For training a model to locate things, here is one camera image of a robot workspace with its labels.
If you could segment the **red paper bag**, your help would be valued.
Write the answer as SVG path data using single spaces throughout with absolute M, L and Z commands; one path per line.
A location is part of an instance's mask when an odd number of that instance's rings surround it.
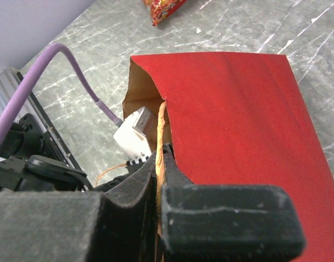
M 293 202 L 306 237 L 292 261 L 334 261 L 334 180 L 283 55 L 194 52 L 132 56 L 124 116 L 166 107 L 164 144 L 195 184 L 267 184 Z M 156 259 L 163 258 L 156 186 Z

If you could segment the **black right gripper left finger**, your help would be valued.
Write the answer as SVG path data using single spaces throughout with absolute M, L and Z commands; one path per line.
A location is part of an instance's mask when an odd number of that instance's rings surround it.
M 111 190 L 0 192 L 0 261 L 155 261 L 155 156 Z

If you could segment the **red cookie snack bag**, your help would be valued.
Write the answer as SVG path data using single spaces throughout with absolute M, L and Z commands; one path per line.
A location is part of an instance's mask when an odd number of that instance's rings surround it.
M 187 0 L 143 0 L 150 13 L 153 26 L 157 26 L 168 18 L 186 2 Z

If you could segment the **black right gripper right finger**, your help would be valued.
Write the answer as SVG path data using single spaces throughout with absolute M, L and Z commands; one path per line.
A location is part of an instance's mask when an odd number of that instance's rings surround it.
M 165 261 L 292 261 L 306 237 L 287 193 L 267 184 L 195 184 L 163 146 Z

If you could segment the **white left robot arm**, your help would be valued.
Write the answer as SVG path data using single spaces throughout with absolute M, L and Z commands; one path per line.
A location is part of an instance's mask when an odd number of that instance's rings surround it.
M 78 165 L 61 155 L 52 137 L 42 132 L 31 114 L 12 124 L 0 146 L 0 192 L 106 192 L 128 177 L 121 175 L 93 186 Z

